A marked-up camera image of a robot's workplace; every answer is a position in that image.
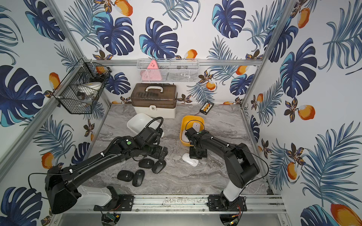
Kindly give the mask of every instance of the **computer mouse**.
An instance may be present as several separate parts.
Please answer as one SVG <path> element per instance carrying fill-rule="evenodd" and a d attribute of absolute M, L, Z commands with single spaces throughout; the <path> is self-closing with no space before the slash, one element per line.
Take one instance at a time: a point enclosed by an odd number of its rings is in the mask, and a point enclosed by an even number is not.
<path fill-rule="evenodd" d="M 143 170 L 137 170 L 135 172 L 135 175 L 133 176 L 132 185 L 135 187 L 139 187 L 142 184 L 144 178 L 144 171 Z"/>
<path fill-rule="evenodd" d="M 128 170 L 121 170 L 117 175 L 117 179 L 129 182 L 133 179 L 133 172 L 130 172 Z"/>
<path fill-rule="evenodd" d="M 138 162 L 138 166 L 141 168 L 151 169 L 155 162 L 152 159 L 145 158 Z"/>
<path fill-rule="evenodd" d="M 166 166 L 165 160 L 158 160 L 152 167 L 152 172 L 158 174 Z"/>

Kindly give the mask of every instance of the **white plastic bin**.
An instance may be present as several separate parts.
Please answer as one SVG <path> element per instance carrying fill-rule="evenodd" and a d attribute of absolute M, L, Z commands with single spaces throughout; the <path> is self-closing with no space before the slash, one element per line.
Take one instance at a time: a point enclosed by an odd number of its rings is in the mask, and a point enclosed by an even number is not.
<path fill-rule="evenodd" d="M 148 115 L 146 115 L 144 113 L 139 113 L 127 122 L 127 127 L 137 135 L 137 134 L 139 134 L 139 132 L 141 132 L 143 130 L 143 128 L 151 120 L 152 120 L 152 118 L 149 117 Z M 153 123 L 151 123 L 150 127 L 153 129 L 156 129 L 159 124 L 160 124 L 160 122 L 159 122 L 159 120 L 157 120 L 157 121 L 154 121 Z"/>

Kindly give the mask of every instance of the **storage box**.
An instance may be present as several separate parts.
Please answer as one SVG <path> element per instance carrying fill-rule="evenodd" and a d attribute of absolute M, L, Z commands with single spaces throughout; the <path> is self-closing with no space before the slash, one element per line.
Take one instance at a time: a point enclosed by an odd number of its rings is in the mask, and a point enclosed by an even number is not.
<path fill-rule="evenodd" d="M 137 114 L 174 119 L 176 97 L 175 85 L 137 83 L 131 95 L 131 102 Z"/>

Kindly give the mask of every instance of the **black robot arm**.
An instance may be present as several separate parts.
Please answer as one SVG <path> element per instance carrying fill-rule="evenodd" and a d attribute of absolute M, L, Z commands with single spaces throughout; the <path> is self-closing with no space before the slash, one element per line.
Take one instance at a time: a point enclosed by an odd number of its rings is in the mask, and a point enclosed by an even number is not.
<path fill-rule="evenodd" d="M 62 169 L 55 166 L 48 170 L 45 178 L 45 191 L 54 214 L 62 213 L 73 207 L 81 197 L 77 187 L 108 167 L 139 155 L 163 160 L 168 153 L 166 147 L 159 146 L 162 129 L 148 127 L 155 118 L 135 137 L 116 137 L 101 153 L 79 164 Z"/>
<path fill-rule="evenodd" d="M 206 130 L 196 132 L 192 127 L 186 130 L 185 135 L 193 145 L 190 147 L 190 158 L 200 158 L 205 155 L 207 150 L 216 153 L 225 160 L 228 176 L 238 188 L 243 188 L 260 172 L 253 155 L 243 151 L 249 151 L 249 148 L 243 143 L 229 144 L 212 136 Z"/>

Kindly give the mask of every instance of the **metal rail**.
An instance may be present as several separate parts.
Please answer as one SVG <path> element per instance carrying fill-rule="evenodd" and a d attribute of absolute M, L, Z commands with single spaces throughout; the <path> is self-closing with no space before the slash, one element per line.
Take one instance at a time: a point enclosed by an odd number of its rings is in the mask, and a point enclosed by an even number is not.
<path fill-rule="evenodd" d="M 250 86 L 248 87 L 248 91 L 244 97 L 244 100 L 247 100 L 249 98 L 249 96 L 251 95 L 254 87 L 255 87 L 255 84 L 256 82 L 258 81 L 259 79 L 259 75 L 261 74 L 261 72 L 263 71 L 263 69 L 265 68 L 264 65 L 268 62 L 268 58 L 269 56 L 271 55 L 278 39 L 279 39 L 279 36 L 280 34 L 282 33 L 284 27 L 285 27 L 285 24 L 287 23 L 289 17 L 290 17 L 290 13 L 292 12 L 294 6 L 295 6 L 295 3 L 297 2 L 297 0 L 288 0 L 286 6 L 285 6 L 285 9 L 282 13 L 282 15 L 280 16 L 280 19 L 274 29 L 274 32 L 271 36 L 271 39 L 270 39 L 270 42 L 266 48 L 266 51 L 263 53 L 263 62 L 261 63 L 260 67 L 258 68 L 258 70 L 256 71 L 255 75 L 254 75 L 254 78 L 253 80 L 251 81 L 250 83 Z M 245 107 L 245 104 L 246 104 L 246 101 L 244 101 L 242 103 L 242 108 Z"/>

